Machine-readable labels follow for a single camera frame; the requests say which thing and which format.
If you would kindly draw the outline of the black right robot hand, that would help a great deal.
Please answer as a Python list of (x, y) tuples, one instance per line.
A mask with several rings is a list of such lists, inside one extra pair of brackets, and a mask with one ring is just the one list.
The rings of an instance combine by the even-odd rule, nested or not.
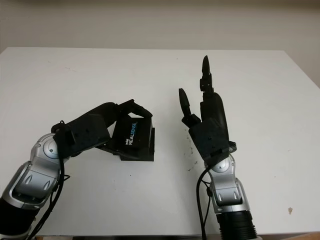
[(185, 91), (180, 88), (179, 102), (183, 112), (182, 122), (189, 128), (190, 137), (204, 160), (225, 159), (237, 150), (236, 143), (229, 140), (229, 132), (223, 101), (214, 92), (208, 56), (203, 58), (202, 78), (199, 80), (203, 101), (201, 117), (191, 113)]

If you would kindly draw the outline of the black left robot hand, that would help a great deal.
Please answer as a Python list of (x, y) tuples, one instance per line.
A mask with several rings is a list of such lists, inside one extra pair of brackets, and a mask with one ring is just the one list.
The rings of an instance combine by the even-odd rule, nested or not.
[(152, 114), (133, 99), (103, 103), (80, 117), (51, 128), (57, 152), (76, 157), (97, 148), (122, 161), (154, 161), (155, 128)]

